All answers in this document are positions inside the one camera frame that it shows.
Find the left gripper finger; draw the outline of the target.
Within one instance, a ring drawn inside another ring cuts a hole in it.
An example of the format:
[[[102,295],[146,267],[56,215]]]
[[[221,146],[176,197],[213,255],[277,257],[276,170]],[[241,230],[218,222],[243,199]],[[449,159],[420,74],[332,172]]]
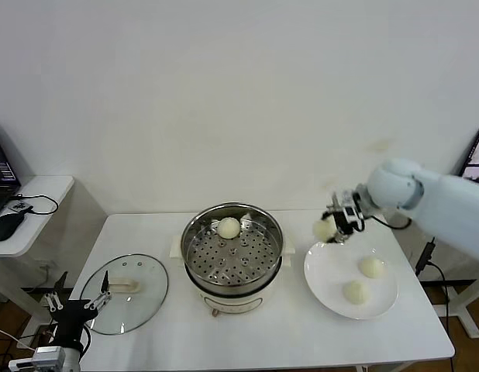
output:
[[[102,310],[107,302],[112,298],[109,291],[109,272],[106,271],[103,277],[102,285],[99,294],[87,303],[84,308],[89,310]]]
[[[53,289],[44,295],[50,312],[57,312],[64,308],[60,295],[64,290],[64,284],[67,279],[67,275],[68,272],[64,271],[61,277],[55,282]]]

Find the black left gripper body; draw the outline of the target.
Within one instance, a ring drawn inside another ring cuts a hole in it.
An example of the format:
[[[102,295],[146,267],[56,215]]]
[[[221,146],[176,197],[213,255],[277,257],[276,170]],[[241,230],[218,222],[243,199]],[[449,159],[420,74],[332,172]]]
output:
[[[89,300],[68,300],[58,308],[50,307],[50,315],[57,323],[53,345],[81,345],[84,324],[98,316],[94,305]]]

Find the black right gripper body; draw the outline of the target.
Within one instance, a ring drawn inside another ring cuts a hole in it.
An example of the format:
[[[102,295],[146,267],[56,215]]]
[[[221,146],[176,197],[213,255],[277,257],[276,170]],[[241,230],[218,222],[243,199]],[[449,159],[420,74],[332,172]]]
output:
[[[365,218],[358,206],[338,206],[334,210],[337,229],[344,235],[365,230]]]

